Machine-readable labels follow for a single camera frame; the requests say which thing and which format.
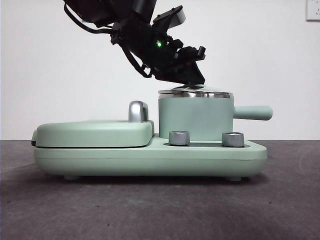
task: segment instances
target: gray tabletop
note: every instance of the gray tabletop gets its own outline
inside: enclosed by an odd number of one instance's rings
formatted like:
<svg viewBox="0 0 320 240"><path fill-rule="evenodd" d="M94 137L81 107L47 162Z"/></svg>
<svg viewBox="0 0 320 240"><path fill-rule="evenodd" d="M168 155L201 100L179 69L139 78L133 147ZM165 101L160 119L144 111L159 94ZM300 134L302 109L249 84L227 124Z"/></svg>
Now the gray tabletop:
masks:
<svg viewBox="0 0 320 240"><path fill-rule="evenodd" d="M320 141L255 141L261 174L83 177L35 165L29 141L1 141L2 240L320 239Z"/></svg>

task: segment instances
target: black robotic arm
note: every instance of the black robotic arm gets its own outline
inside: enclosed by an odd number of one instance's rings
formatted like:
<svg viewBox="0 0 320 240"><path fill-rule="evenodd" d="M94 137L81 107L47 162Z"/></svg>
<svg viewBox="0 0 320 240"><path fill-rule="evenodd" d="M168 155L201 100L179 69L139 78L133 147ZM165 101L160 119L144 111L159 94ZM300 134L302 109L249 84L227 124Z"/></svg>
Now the black robotic arm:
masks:
<svg viewBox="0 0 320 240"><path fill-rule="evenodd" d="M145 78L187 85L203 84L205 79L196 61L205 59L205 48L183 47L182 41L167 34L186 17L180 5L158 15L150 24L157 0L64 0L64 11L81 28L93 34L110 34L129 62ZM92 29L78 21L67 5ZM142 60L142 66L133 54Z"/></svg>

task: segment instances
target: green led light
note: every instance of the green led light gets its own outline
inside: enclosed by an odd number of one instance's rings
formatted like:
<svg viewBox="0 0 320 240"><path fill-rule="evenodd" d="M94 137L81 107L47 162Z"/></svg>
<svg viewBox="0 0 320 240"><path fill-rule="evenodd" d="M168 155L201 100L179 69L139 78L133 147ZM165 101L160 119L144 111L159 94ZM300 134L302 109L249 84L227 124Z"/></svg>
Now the green led light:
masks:
<svg viewBox="0 0 320 240"><path fill-rule="evenodd" d="M156 41L156 45L158 46L158 48L161 48L162 43L158 40L158 41Z"/></svg>

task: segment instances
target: small pot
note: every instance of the small pot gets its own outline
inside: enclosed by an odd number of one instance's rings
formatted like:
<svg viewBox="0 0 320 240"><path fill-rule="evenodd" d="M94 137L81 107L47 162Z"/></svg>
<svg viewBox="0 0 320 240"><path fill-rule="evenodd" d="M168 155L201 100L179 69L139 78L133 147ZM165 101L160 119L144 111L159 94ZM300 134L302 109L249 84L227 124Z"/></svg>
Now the small pot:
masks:
<svg viewBox="0 0 320 240"><path fill-rule="evenodd" d="M203 85L159 91L159 136L188 131L191 141L221 141L233 131L233 119L269 120L269 106L234 106L230 92Z"/></svg>

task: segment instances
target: stainless steel lid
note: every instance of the stainless steel lid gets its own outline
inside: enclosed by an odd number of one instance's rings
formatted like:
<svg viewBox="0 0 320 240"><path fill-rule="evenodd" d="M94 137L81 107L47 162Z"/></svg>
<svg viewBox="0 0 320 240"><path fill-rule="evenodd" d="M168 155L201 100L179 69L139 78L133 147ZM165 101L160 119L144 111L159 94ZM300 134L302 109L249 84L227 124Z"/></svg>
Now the stainless steel lid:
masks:
<svg viewBox="0 0 320 240"><path fill-rule="evenodd" d="M160 90L159 99L164 98L233 98L231 92L226 92L217 88L209 88L205 85L178 86L170 90Z"/></svg>

